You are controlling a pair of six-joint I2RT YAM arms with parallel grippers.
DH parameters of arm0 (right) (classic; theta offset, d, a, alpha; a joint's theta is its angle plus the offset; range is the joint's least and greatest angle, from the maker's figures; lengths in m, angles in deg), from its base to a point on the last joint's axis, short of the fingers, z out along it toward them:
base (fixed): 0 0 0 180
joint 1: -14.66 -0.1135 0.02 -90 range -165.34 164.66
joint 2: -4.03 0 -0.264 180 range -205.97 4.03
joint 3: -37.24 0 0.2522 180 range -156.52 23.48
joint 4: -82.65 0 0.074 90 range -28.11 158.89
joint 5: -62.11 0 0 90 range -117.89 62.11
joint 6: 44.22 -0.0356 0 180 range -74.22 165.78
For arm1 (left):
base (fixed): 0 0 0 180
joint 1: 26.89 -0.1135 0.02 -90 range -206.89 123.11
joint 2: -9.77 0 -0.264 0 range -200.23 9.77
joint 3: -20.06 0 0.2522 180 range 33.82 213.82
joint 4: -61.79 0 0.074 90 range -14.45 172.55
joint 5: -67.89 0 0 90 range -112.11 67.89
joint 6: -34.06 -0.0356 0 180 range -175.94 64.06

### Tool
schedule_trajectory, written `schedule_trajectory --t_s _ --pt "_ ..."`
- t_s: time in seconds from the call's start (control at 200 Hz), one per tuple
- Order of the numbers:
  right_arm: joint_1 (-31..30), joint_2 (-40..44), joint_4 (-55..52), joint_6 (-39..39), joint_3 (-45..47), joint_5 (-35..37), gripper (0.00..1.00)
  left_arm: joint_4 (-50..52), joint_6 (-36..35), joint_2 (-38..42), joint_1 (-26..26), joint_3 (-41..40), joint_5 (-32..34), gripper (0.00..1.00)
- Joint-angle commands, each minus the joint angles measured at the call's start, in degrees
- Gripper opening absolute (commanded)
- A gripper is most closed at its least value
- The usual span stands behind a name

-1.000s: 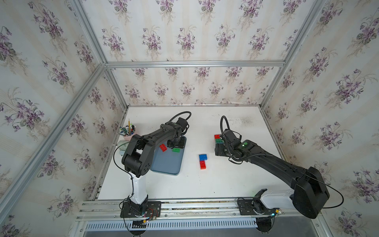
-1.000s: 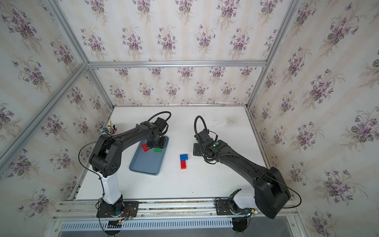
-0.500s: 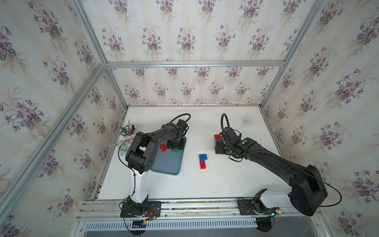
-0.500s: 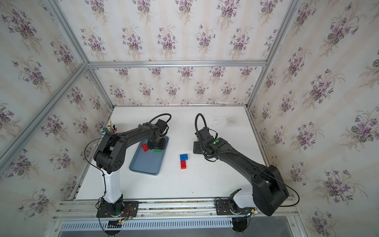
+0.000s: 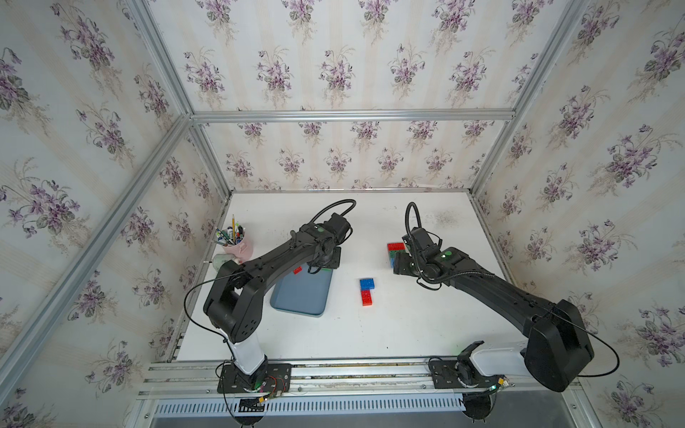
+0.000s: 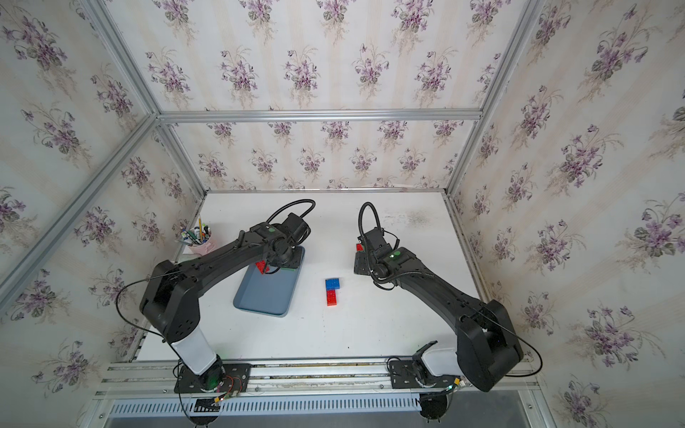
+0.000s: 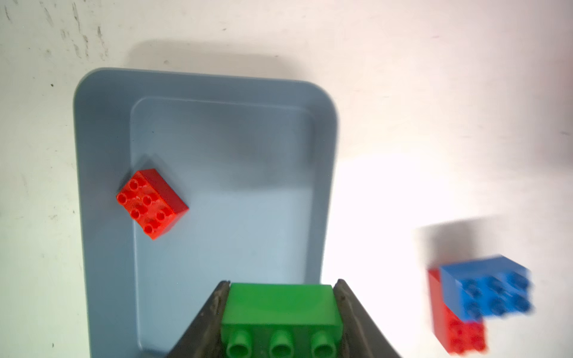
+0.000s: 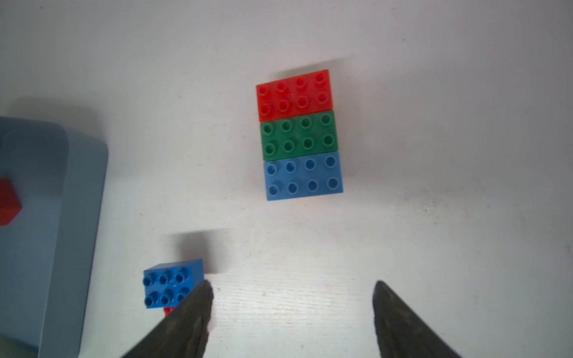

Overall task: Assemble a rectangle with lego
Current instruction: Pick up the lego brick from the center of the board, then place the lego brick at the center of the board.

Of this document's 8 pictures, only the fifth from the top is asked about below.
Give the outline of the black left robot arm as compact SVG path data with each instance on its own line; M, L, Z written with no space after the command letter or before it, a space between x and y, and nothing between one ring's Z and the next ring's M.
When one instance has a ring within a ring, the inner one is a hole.
M264 297L295 269L331 269L335 252L351 235L350 223L335 215L323 223L306 223L290 239L264 255L242 264L225 263L203 303L203 313L228 342L234 364L245 376L261 375L267 356L255 332L262 322Z

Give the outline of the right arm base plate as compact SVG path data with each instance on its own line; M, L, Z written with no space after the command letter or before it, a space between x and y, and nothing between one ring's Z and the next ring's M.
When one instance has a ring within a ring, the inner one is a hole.
M443 360L430 358L427 362L435 389L483 389L496 391L503 387L503 376L485 376L470 360Z

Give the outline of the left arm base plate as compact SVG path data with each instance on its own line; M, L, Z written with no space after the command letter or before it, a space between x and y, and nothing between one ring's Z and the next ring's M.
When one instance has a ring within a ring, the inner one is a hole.
M293 366L287 363L262 364L253 374L243 373L235 363L221 366L217 393L283 393L288 392Z

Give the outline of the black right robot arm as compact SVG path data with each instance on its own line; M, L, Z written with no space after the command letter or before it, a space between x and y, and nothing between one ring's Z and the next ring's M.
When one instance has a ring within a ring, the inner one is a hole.
M563 392L592 362L590 334L570 301L553 303L525 292L467 253L455 247L442 250L424 228L410 228L402 240L406 253L396 257L394 273L465 292L510 322L527 339L524 366L542 386Z

